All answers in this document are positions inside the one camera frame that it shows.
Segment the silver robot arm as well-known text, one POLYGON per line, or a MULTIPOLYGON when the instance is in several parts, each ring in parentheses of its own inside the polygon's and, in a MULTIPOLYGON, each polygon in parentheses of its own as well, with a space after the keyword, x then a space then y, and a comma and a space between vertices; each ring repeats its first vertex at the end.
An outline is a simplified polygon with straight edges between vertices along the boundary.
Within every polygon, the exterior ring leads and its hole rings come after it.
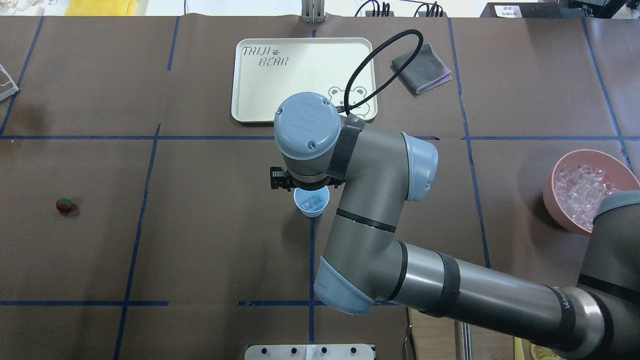
POLYGON ((289 96, 274 114, 285 175, 272 189, 344 183, 314 292, 339 312, 375 301, 523 338, 567 360, 639 358, 639 191, 606 196, 574 287, 551 287, 395 239, 407 201, 423 200, 434 144, 341 116, 325 96, 289 96))

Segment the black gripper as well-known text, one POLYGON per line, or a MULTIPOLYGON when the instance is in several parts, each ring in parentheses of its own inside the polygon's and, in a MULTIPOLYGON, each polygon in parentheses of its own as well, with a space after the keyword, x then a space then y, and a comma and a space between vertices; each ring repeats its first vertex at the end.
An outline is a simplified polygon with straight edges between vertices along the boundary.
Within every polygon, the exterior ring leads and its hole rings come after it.
POLYGON ((270 167, 270 188, 272 190, 284 189, 291 192, 292 189, 302 189, 304 191, 318 191, 322 187, 338 188, 345 183, 345 180, 324 176, 318 181, 304 182, 294 178, 288 170, 283 167, 270 167))

